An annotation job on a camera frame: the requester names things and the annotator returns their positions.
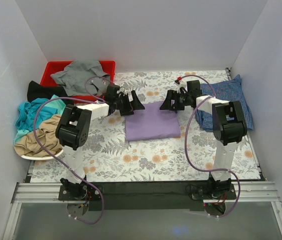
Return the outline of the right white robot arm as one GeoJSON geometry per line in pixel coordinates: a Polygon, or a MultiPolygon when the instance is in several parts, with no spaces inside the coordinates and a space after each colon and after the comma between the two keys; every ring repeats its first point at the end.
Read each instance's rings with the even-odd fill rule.
{"type": "Polygon", "coordinates": [[[186,106],[192,107],[193,113],[186,126],[185,156],[195,170],[209,174],[204,194],[213,199],[218,199],[231,190],[232,163],[238,143],[247,134],[247,124],[239,101],[227,101],[216,98],[216,92],[212,95],[202,93],[198,80],[186,82],[186,87],[178,90],[168,90],[166,98],[160,110],[183,111],[186,106]],[[212,115],[213,135],[216,139],[216,155],[211,170],[195,167],[189,159],[187,150],[187,137],[190,123],[197,111],[203,111],[212,115]]]}

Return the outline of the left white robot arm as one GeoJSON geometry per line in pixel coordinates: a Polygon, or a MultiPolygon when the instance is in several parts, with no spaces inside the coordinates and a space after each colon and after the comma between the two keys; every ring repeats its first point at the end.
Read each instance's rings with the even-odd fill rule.
{"type": "Polygon", "coordinates": [[[62,162],[68,170],[67,177],[60,181],[65,190],[76,200],[84,199],[88,190],[83,183],[86,173],[83,169],[82,147],[86,143],[92,120],[107,117],[115,111],[121,116],[130,116],[134,111],[144,110],[136,92],[129,95],[120,90],[120,86],[110,84],[104,95],[104,102],[83,106],[67,105],[56,128],[55,135],[62,145],[62,162]]]}

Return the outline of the purple t shirt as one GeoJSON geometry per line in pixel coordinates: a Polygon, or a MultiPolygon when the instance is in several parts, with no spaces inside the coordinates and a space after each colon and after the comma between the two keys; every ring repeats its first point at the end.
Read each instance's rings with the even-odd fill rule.
{"type": "Polygon", "coordinates": [[[178,138],[181,135],[177,114],[160,110],[161,105],[161,101],[147,103],[144,110],[136,110],[125,117],[126,141],[178,138]]]}

